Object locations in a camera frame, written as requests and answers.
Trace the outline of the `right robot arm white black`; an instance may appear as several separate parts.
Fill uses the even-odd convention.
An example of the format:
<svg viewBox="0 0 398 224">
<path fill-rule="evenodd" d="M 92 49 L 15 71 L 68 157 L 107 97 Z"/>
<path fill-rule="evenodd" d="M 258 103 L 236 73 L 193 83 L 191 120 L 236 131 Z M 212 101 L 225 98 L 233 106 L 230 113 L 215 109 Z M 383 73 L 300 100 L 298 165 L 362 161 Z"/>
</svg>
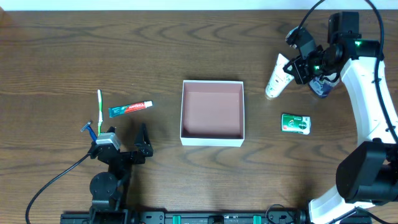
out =
<svg viewBox="0 0 398 224">
<path fill-rule="evenodd" d="M 286 42 L 299 56 L 284 66 L 299 85 L 319 78 L 345 85 L 356 122 L 357 148 L 336 170 L 335 185 L 308 204 L 306 223 L 362 223 L 369 207 L 397 200 L 397 114 L 384 76 L 382 45 L 359 32 L 357 12 L 328 20 L 328 47 L 302 26 Z"/>
</svg>

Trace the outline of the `green soap bar package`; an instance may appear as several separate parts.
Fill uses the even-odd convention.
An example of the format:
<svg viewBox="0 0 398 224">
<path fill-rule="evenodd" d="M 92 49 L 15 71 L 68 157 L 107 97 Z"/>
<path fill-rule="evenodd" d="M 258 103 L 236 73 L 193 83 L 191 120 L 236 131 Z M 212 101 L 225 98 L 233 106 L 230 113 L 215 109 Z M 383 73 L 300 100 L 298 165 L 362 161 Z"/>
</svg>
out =
<svg viewBox="0 0 398 224">
<path fill-rule="evenodd" d="M 310 134 L 311 119 L 309 116 L 282 114 L 281 131 L 284 133 Z"/>
</svg>

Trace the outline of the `white lotion tube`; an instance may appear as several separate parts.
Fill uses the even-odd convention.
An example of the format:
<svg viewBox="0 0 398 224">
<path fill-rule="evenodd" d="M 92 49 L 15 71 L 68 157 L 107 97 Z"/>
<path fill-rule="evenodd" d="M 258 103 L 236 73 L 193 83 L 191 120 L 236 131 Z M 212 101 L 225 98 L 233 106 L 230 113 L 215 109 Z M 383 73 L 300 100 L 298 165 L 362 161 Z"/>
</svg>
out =
<svg viewBox="0 0 398 224">
<path fill-rule="evenodd" d="M 265 96 L 268 100 L 277 98 L 286 86 L 294 79 L 293 75 L 284 72 L 283 67 L 289 62 L 289 60 L 279 54 L 273 69 L 272 75 L 265 88 Z"/>
</svg>

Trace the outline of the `blue hand soap pump bottle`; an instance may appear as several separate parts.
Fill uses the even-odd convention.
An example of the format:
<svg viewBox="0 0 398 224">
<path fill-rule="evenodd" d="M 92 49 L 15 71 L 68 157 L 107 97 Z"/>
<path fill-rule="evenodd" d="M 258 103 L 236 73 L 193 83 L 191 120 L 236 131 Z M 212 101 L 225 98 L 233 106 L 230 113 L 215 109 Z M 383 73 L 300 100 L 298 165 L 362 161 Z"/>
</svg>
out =
<svg viewBox="0 0 398 224">
<path fill-rule="evenodd" d="M 336 73 L 332 73 L 323 79 L 315 77 L 308 83 L 308 86 L 319 98 L 326 98 L 339 82 L 340 77 Z"/>
</svg>

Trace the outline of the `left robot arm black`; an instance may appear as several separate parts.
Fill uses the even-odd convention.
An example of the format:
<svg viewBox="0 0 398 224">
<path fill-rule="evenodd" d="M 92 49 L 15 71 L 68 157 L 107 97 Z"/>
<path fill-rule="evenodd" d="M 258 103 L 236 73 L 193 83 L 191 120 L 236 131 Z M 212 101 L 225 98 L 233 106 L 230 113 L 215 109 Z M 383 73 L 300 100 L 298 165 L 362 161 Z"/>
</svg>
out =
<svg viewBox="0 0 398 224">
<path fill-rule="evenodd" d="M 135 212 L 126 208 L 126 196 L 133 165 L 144 164 L 146 158 L 154 153 L 144 123 L 139 128 L 134 145 L 135 151 L 120 151 L 121 142 L 114 127 L 99 134 L 92 142 L 88 151 L 90 158 L 107 164 L 108 170 L 95 175 L 90 182 L 92 206 L 87 223 L 139 223 Z"/>
</svg>

